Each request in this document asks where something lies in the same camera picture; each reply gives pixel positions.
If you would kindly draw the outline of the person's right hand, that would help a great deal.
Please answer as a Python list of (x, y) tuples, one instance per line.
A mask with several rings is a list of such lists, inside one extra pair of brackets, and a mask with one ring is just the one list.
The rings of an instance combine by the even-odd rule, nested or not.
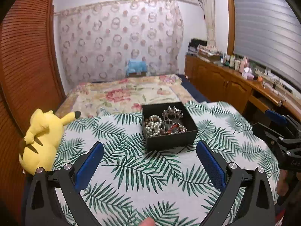
[(281, 170), (279, 180), (277, 182), (277, 194), (279, 196), (285, 196), (285, 194), (289, 189), (288, 183), (286, 181), (287, 177), (288, 177), (288, 171)]

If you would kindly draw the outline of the person's left hand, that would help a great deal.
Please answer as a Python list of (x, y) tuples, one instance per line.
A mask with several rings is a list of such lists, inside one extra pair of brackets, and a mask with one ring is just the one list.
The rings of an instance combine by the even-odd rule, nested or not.
[(156, 225), (155, 221), (150, 217), (144, 219), (142, 222), (139, 223), (139, 226), (155, 226), (155, 225)]

